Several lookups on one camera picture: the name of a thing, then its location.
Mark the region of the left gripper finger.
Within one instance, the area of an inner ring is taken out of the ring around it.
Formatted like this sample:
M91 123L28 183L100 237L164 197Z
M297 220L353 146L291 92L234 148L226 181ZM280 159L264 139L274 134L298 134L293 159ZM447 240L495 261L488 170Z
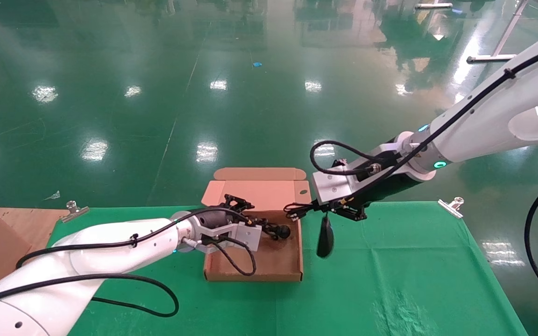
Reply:
M225 198L224 202L218 204L219 208L229 209L237 213L243 213L247 210L255 208L255 206L252 203L246 201L243 198L239 198L237 196L224 194L224 198Z
M250 227L260 226L261 231L269 235L273 240L279 240L282 234L280 225L272 223L249 223Z

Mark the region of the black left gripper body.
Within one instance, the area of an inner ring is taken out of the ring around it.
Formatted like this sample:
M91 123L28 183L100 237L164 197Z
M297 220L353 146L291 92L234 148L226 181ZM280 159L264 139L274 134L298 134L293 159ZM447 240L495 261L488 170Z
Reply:
M199 213L199 222L202 227L216 229L230 223L248 223L248 218L230 209L206 208L205 212Z

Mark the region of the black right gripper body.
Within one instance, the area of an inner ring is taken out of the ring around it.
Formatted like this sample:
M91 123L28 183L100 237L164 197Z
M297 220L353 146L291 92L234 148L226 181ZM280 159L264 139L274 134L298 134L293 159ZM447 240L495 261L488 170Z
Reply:
M370 189L363 191L357 198L357 204L368 205L372 202L383 200L393 194L411 189L419 184L420 181L413 179L408 174L390 175L387 179L384 179Z

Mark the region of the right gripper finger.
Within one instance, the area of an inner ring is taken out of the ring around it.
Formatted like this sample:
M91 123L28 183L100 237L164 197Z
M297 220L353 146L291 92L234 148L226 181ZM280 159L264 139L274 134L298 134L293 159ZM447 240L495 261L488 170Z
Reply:
M335 213L339 215L341 202L340 199L335 199L325 203L321 203L319 199L316 199L311 202L310 206L311 210L314 212Z
M367 219L368 206L369 202L361 198L342 198L336 200L336 214L352 221L363 221Z

